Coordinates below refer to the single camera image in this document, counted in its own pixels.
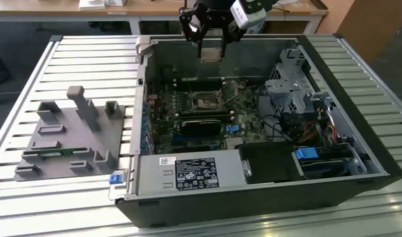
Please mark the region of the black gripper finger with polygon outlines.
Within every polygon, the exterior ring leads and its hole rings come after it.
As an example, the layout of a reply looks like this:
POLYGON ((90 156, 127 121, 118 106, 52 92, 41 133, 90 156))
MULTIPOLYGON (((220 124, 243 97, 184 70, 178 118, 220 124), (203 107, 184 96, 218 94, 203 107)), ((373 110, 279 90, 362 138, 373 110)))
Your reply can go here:
POLYGON ((207 7, 195 6, 179 9, 179 21, 187 41, 198 44, 198 57, 202 57, 202 42, 207 33, 207 7))
POLYGON ((220 44, 220 57, 226 56, 226 47, 227 44, 232 42, 239 42, 243 35, 244 30, 239 28, 234 17, 222 17, 222 44, 220 44))

